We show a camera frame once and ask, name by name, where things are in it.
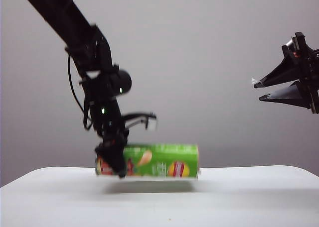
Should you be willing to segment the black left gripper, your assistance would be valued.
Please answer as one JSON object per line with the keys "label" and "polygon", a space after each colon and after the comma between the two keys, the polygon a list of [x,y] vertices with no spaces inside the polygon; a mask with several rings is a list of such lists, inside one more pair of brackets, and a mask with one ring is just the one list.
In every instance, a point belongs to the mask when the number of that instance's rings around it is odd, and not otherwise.
{"label": "black left gripper", "polygon": [[102,175],[111,172],[124,178],[127,174],[127,165],[124,159],[124,147],[128,143],[129,130],[123,119],[108,120],[101,126],[102,142],[96,148],[96,174]]}

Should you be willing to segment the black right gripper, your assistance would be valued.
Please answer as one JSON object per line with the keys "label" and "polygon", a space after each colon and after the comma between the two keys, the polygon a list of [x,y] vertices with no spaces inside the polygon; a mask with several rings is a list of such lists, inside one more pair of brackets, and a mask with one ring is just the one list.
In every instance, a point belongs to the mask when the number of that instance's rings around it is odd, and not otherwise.
{"label": "black right gripper", "polygon": [[267,93],[259,100],[310,109],[319,113],[319,51],[311,49],[302,32],[296,32],[283,46],[282,62],[260,80],[252,79],[255,89],[292,81],[285,88]]}

